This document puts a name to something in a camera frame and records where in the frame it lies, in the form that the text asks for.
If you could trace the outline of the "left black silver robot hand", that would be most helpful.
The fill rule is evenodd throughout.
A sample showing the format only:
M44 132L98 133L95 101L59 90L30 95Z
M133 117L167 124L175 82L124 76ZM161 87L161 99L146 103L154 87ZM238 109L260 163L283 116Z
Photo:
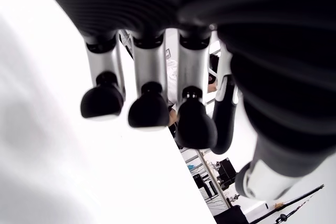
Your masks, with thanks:
M335 153L335 0L55 0L83 37L84 118L119 115L119 31L133 39L133 128L167 126L165 30L178 31L177 141L224 153L240 91L257 132L239 194L275 200Z

